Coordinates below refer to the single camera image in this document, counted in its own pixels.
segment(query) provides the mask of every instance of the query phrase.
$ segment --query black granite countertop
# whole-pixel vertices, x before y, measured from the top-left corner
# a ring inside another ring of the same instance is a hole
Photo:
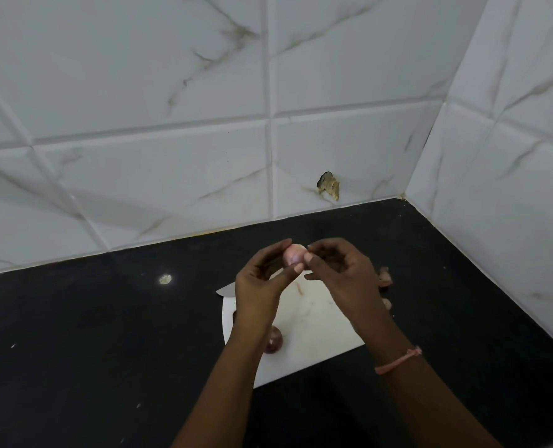
[[[505,446],[553,441],[553,339],[401,200],[0,274],[0,447],[168,447],[259,248],[342,236],[391,269],[395,321]],[[159,278],[169,274],[169,284]],[[254,391],[245,445],[402,446],[365,347]]]

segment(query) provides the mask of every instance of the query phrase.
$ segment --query tile wall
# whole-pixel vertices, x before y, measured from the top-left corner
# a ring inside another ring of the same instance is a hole
[[[0,0],[0,271],[403,193],[485,3]]]
[[[407,197],[553,335],[553,0],[488,1]]]

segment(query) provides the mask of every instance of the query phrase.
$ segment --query pink thread bracelet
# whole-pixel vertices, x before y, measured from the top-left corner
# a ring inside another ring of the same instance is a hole
[[[420,347],[415,346],[415,349],[407,349],[407,354],[403,355],[400,358],[397,358],[392,363],[389,363],[388,365],[384,365],[384,366],[377,366],[376,368],[374,368],[374,370],[376,371],[376,374],[379,374],[379,375],[382,376],[383,374],[386,374],[391,369],[394,369],[397,366],[399,366],[401,363],[406,361],[408,358],[416,357],[417,355],[421,355],[421,354],[422,354],[422,350],[420,349]]]

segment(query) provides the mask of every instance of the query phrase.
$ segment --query white cutting board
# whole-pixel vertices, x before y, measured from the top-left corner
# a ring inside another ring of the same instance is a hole
[[[308,281],[303,272],[280,295],[274,319],[283,335],[275,354],[264,354],[255,375],[254,388],[363,345],[348,319],[332,300],[322,281]],[[223,335],[233,329],[235,283],[216,291],[223,299]]]

